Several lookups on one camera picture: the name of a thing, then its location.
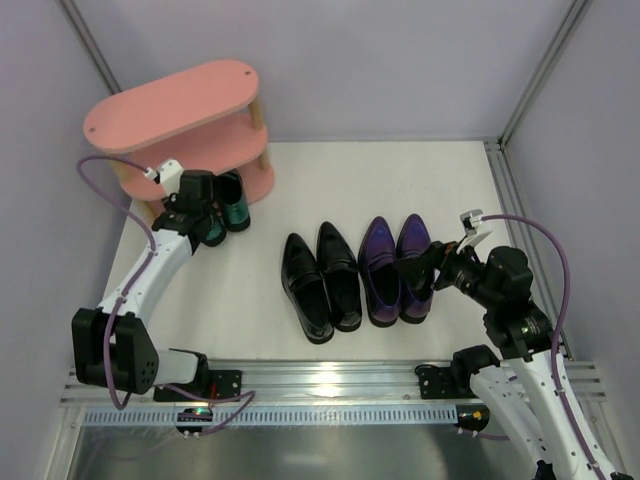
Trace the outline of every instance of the gray wall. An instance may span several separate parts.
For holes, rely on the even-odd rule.
[[[529,213],[568,250],[567,331],[640,476],[640,2],[594,2],[510,146]],[[557,260],[546,250],[560,291]]]
[[[0,2],[0,472],[31,478],[122,220],[75,173],[106,91],[52,0]],[[94,171],[110,190],[112,175]]]
[[[496,137],[570,0],[77,0],[123,88],[216,58],[276,140]]]

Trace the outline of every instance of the pair of black shoes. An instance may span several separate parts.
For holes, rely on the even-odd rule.
[[[329,222],[318,232],[317,262],[297,233],[287,238],[282,286],[311,343],[333,337],[334,328],[353,332],[362,323],[358,265],[347,242]]]

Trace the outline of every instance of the shoe rack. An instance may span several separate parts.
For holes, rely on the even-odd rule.
[[[102,152],[148,167],[174,157],[185,169],[237,168],[248,202],[256,202],[274,183],[258,87],[246,63],[205,63],[104,99],[85,118],[84,134]],[[160,185],[127,165],[111,167],[129,196],[161,208]]]

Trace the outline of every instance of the green shoe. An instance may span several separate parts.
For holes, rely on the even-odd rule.
[[[237,170],[230,170],[218,176],[220,197],[218,205],[222,209],[222,220],[230,232],[241,232],[251,225],[249,204],[242,188],[242,177]]]

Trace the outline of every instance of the purple shoe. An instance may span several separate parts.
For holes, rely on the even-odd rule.
[[[398,238],[398,258],[419,257],[429,248],[429,245],[431,245],[431,238],[422,218],[415,213],[409,215]],[[428,278],[419,290],[412,290],[405,282],[402,282],[400,318],[407,323],[422,323],[431,310],[433,270],[430,274],[431,278]]]
[[[400,277],[392,265],[396,258],[389,225],[382,217],[374,218],[362,240],[358,266],[369,319],[376,327],[390,327],[400,315]]]

